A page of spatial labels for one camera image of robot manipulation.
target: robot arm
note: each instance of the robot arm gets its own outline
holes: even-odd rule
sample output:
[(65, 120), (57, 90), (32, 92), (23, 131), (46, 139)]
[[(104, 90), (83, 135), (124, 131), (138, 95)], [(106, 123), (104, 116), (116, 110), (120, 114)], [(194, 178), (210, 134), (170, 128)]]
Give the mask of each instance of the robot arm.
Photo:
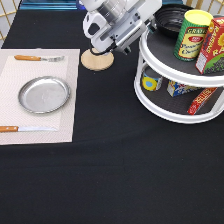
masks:
[(129, 45), (146, 30), (148, 20), (162, 0), (82, 0), (88, 13), (83, 29), (90, 48), (99, 54), (117, 50), (128, 54)]

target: knife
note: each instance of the knife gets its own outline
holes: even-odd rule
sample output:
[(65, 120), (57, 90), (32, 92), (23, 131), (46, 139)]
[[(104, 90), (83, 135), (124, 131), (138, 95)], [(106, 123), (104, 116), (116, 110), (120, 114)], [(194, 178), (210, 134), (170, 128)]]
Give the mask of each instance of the knife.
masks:
[(19, 132), (19, 131), (57, 131), (57, 129), (49, 127), (0, 126), (0, 132)]
[(25, 61), (48, 61), (48, 62), (58, 62), (64, 60), (65, 56), (54, 57), (54, 58), (41, 58), (36, 56), (24, 56), (16, 55), (14, 56), (16, 60), (25, 60)]

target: wooden coaster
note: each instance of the wooden coaster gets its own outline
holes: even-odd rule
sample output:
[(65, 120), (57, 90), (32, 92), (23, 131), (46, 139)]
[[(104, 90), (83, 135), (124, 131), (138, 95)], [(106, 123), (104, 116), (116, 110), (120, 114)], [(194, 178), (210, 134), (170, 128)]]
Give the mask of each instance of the wooden coaster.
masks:
[(108, 55), (93, 55), (90, 50), (85, 51), (82, 54), (81, 62), (83, 66), (93, 71), (101, 71), (109, 68), (114, 62), (114, 56), (112, 53)]

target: silver plate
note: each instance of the silver plate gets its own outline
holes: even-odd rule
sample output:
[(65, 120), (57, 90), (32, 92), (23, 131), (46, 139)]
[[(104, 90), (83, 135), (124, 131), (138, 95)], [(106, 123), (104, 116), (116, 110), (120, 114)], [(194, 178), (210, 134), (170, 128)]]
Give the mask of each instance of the silver plate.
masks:
[(26, 83), (19, 91), (21, 106), (32, 113), (49, 113), (65, 104), (70, 88), (63, 80), (45, 76)]

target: can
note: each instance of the can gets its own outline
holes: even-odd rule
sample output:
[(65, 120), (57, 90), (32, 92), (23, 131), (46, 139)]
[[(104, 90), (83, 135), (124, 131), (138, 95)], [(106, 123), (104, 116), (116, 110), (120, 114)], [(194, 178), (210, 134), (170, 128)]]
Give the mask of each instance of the can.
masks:
[(142, 86), (148, 91), (159, 90), (162, 85), (163, 77), (153, 71), (149, 66), (143, 71)]
[(189, 10), (184, 20), (174, 48), (174, 55), (182, 61), (192, 61), (197, 58), (208, 27), (213, 16), (203, 10)]

